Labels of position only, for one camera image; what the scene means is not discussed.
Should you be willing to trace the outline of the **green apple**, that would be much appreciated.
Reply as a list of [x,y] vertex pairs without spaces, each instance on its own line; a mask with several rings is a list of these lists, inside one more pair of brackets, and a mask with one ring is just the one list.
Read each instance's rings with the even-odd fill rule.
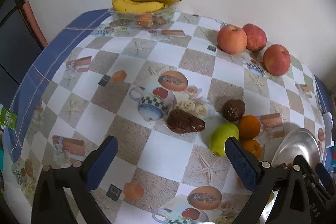
[[210,137],[210,151],[217,157],[225,156],[225,143],[230,137],[235,137],[239,140],[238,127],[233,123],[224,123],[219,125]]

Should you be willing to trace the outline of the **round brown avocado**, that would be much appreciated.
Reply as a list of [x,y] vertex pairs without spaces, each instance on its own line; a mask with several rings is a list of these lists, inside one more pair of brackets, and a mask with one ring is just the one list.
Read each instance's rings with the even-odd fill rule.
[[242,100],[231,99],[223,105],[223,117],[229,122],[238,121],[245,112],[245,103]]

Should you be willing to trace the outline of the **silver metal bowl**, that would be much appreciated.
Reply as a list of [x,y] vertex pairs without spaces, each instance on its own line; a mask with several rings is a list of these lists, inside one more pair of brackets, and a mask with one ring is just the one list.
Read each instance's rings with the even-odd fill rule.
[[292,130],[278,147],[271,165],[277,167],[280,164],[293,164],[294,158],[302,155],[312,169],[321,162],[321,154],[318,143],[313,134],[305,128]]

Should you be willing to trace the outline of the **orange lower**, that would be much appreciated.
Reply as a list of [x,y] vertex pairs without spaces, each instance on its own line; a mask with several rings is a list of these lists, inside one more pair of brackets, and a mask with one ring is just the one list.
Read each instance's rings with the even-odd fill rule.
[[261,146],[255,139],[245,140],[241,146],[248,152],[252,153],[256,159],[261,156]]

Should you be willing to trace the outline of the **white device on table edge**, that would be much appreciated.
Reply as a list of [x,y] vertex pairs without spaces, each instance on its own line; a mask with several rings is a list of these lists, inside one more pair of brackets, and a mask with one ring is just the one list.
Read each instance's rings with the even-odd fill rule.
[[333,129],[334,129],[334,120],[330,112],[323,114],[323,121],[325,124],[325,145],[326,148],[333,147]]

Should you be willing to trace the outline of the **orange upper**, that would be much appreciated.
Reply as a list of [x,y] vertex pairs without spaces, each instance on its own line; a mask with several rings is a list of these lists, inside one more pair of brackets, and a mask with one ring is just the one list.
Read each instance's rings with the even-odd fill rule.
[[243,139],[255,138],[261,130],[260,120],[253,115],[247,115],[238,122],[240,137]]

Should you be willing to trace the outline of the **elongated brown avocado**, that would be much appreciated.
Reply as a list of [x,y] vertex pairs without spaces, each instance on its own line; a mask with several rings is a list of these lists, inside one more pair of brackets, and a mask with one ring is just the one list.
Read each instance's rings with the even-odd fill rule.
[[205,129],[205,122],[181,109],[174,109],[170,112],[167,120],[167,127],[177,134],[200,132]]

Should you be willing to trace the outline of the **red apple near edge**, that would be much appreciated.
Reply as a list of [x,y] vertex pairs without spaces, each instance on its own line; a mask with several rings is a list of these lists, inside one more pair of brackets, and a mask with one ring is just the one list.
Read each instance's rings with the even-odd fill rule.
[[284,46],[274,44],[265,51],[262,63],[268,73],[274,76],[282,76],[289,70],[290,54]]

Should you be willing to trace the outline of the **checkered printed tablecloth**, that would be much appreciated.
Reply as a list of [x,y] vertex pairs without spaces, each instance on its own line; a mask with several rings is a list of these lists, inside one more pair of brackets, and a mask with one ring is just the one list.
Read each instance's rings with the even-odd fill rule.
[[[223,105],[245,103],[260,120],[254,138],[270,161],[297,128],[325,155],[317,79],[291,58],[273,77],[261,55],[232,56],[215,43],[221,22],[177,12],[160,31],[118,26],[106,10],[86,12],[46,47],[23,79],[6,130],[6,201],[18,221],[30,221],[45,165],[65,168],[109,135],[118,152],[92,196],[112,223],[231,223],[249,198],[226,157],[209,149]],[[178,31],[179,35],[165,35]],[[177,134],[166,120],[181,109],[205,122]]]

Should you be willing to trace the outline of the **dark red apple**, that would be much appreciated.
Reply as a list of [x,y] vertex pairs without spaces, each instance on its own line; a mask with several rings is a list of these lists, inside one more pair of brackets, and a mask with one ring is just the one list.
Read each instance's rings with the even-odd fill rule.
[[262,50],[266,46],[266,33],[260,27],[248,23],[243,26],[243,30],[247,35],[247,49],[253,52]]

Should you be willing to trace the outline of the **pale orange-red apple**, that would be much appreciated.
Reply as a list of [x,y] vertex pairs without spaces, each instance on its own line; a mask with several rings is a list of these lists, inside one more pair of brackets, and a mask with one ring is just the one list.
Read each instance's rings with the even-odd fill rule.
[[217,34],[217,44],[224,52],[238,55],[243,53],[247,47],[247,34],[240,27],[224,26]]

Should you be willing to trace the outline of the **wooden chair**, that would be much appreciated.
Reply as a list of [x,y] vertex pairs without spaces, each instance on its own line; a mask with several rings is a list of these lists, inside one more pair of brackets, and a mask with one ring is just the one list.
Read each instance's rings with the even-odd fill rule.
[[41,28],[37,23],[30,2],[26,0],[14,0],[14,2],[29,33],[35,39],[38,46],[42,50],[45,49],[45,47],[48,46],[48,41],[46,40]]

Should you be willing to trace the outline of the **small orange in container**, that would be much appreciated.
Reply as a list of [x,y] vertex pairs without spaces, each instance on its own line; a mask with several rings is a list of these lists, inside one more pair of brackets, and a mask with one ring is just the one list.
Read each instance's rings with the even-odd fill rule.
[[138,24],[143,28],[152,28],[154,19],[151,14],[144,14],[138,18]]

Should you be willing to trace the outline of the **walnut in container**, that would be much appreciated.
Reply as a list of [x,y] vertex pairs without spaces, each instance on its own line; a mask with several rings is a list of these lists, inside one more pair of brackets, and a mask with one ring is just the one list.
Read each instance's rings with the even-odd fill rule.
[[164,25],[166,22],[167,22],[167,20],[164,16],[157,16],[155,18],[155,24],[156,25]]

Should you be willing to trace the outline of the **clear plastic fruit container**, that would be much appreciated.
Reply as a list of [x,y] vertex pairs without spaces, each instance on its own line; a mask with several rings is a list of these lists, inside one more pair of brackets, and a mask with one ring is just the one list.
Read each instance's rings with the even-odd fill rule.
[[159,11],[144,14],[118,12],[112,7],[108,11],[115,25],[132,28],[158,29],[173,20],[176,6],[177,4],[172,4]]

